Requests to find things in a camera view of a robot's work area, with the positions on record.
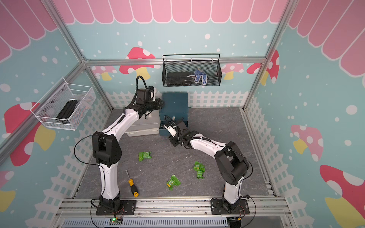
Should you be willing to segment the teal drawer cabinet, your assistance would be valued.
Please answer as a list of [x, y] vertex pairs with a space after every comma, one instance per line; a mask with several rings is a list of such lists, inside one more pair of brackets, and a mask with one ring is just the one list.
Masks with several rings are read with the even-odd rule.
[[170, 136], [168, 130], [165, 129], [164, 124], [165, 116], [169, 116], [176, 123], [183, 120], [186, 126], [188, 126], [188, 93], [186, 92], [164, 92], [162, 94], [162, 100], [165, 102], [163, 109], [159, 111], [160, 116], [160, 128], [159, 133], [163, 137]]

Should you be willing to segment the green cookie pack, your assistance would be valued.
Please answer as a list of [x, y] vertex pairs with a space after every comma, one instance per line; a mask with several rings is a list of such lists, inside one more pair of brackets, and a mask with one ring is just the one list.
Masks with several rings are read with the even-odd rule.
[[203, 174], [205, 173], [205, 166], [202, 163], [196, 161], [194, 163], [193, 169], [194, 169], [194, 171], [197, 172], [197, 178], [198, 179], [203, 179], [204, 178]]
[[144, 159], [151, 159], [151, 152], [140, 152], [138, 154], [139, 162], [142, 162]]
[[166, 182], [166, 185], [168, 186], [169, 190], [173, 191], [174, 186], [180, 186], [181, 182], [178, 180], [178, 178], [173, 174], [169, 181]]

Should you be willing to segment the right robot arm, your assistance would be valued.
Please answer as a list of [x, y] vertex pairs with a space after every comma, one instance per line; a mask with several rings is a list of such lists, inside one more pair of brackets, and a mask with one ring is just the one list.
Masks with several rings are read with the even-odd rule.
[[173, 146], [201, 151], [213, 157], [219, 173], [225, 180], [222, 205], [227, 211], [233, 211], [241, 201], [241, 186], [251, 165], [234, 142], [222, 143], [188, 129], [184, 121], [175, 122], [165, 117], [164, 128], [170, 133]]

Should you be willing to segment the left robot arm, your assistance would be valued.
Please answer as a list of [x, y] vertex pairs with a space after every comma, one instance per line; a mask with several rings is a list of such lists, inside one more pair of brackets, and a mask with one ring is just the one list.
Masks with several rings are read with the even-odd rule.
[[131, 103], [121, 116], [102, 132], [92, 135], [93, 157], [101, 173], [102, 190], [100, 205], [117, 211], [120, 207], [120, 190], [117, 184], [117, 166], [122, 156], [119, 141], [123, 134], [141, 117], [155, 110], [161, 110], [164, 101], [155, 98], [153, 86], [138, 89]]

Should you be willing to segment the grey plastic toolbox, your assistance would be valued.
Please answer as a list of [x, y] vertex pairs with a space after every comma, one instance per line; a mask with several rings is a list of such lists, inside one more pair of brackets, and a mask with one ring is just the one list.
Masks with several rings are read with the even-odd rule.
[[142, 116], [125, 133], [129, 137], [159, 134], [160, 122], [159, 110], [155, 110], [146, 118]]

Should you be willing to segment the green cookie pack front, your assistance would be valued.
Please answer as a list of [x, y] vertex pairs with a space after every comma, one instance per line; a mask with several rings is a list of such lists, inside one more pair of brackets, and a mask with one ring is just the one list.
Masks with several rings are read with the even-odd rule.
[[173, 191], [174, 186], [180, 186], [181, 182], [178, 180], [178, 178], [173, 174], [169, 181], [166, 182], [166, 185], [168, 186], [169, 190]]

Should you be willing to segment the blue white item in basket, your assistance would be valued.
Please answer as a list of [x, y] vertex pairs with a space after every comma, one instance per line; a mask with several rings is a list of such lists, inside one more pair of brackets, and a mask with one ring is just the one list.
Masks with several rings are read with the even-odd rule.
[[185, 81], [193, 81], [195, 84], [207, 85], [208, 75], [200, 69], [196, 69], [192, 75], [188, 75]]

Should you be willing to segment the yellow black screwdriver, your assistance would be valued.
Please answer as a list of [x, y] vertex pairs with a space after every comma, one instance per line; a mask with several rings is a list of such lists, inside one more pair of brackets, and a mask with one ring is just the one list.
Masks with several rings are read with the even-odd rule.
[[131, 192], [132, 192], [133, 196], [136, 198], [136, 197], [139, 196], [138, 188], [136, 187], [136, 185], [134, 183], [134, 180], [132, 178], [130, 178], [130, 175], [129, 175], [128, 171], [125, 170], [125, 172], [126, 172], [127, 177], [128, 177], [128, 183], [130, 185]]

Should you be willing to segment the black box in white basket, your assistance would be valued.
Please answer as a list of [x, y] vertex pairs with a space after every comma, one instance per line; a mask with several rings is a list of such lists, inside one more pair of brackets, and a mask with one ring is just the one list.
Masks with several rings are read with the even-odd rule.
[[78, 104], [78, 101], [76, 99], [70, 99], [67, 101], [67, 103], [64, 105], [60, 113], [55, 118], [57, 123], [62, 124], [69, 124], [69, 118], [73, 114], [76, 106]]

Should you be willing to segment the small green circuit board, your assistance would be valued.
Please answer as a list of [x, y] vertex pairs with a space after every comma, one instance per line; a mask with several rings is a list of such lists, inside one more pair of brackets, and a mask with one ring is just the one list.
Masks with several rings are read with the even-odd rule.
[[109, 221], [109, 226], [121, 226], [122, 222], [122, 218], [111, 218]]

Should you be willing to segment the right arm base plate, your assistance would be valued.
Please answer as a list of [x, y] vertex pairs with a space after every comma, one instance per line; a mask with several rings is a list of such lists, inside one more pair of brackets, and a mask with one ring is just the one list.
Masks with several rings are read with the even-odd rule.
[[213, 215], [249, 215], [250, 209], [246, 199], [239, 199], [236, 203], [230, 204], [225, 199], [212, 198], [211, 212]]

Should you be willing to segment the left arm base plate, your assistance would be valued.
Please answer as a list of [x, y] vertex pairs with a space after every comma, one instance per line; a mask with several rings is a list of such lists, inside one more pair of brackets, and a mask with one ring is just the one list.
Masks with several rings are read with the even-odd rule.
[[97, 208], [97, 216], [134, 215], [136, 200], [106, 200], [103, 199]]

